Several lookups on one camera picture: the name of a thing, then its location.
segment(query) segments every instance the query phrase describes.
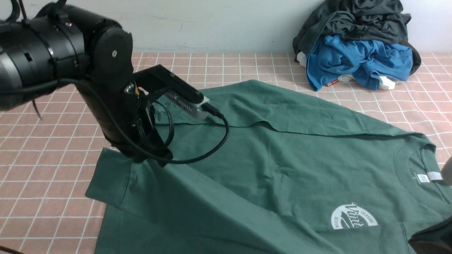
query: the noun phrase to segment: green t-shirt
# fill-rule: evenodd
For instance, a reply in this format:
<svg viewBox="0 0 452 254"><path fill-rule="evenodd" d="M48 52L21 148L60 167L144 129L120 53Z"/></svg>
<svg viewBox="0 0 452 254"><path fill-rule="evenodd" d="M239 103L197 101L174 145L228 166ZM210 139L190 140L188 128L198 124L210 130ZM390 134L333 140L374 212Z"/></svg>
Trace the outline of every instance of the green t-shirt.
<svg viewBox="0 0 452 254"><path fill-rule="evenodd" d="M86 193L108 205L96 254L414 253L411 235L452 216L423 134L255 80L203 93L231 125L207 159L161 168L102 152ZM175 159L224 135L167 105Z"/></svg>

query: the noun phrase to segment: white wall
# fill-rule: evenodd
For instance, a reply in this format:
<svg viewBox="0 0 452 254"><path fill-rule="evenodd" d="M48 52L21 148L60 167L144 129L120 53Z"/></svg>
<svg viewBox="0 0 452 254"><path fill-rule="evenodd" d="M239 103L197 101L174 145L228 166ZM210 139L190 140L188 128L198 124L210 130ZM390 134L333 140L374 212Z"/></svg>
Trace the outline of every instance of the white wall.
<svg viewBox="0 0 452 254"><path fill-rule="evenodd" d="M68 0L118 20L138 51L292 52L292 39L323 0ZM24 0L33 16L49 0ZM452 0L402 0L411 44L452 52ZM0 0L6 17L9 0Z"/></svg>

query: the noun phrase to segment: pile of clothes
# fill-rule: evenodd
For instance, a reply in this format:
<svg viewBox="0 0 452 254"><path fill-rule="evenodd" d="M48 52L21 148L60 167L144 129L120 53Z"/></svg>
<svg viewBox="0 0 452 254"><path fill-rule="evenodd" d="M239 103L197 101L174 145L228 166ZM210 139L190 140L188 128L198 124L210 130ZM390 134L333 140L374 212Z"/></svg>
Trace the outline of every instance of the pile of clothes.
<svg viewBox="0 0 452 254"><path fill-rule="evenodd" d="M293 39L296 62L314 91L356 80L372 90L394 89L421 65L408 43L410 14L399 0L326 0Z"/></svg>

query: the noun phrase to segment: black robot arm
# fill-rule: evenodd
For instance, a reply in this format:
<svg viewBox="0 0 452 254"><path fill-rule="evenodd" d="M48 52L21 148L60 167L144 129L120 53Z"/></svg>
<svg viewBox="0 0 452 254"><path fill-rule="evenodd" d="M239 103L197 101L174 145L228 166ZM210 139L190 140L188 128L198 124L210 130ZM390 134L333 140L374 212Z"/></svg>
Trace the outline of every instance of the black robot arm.
<svg viewBox="0 0 452 254"><path fill-rule="evenodd" d="M193 163L224 144L229 125L202 93L160 65L134 73L132 35L112 19L65 3L49 3L33 19L23 15L22 21L0 23L2 111L75 84L105 138L138 162ZM165 142L155 128L153 104L162 96L197 119L209 113L222 118L222 141L198 158L173 160L168 149L174 133L170 112Z"/></svg>

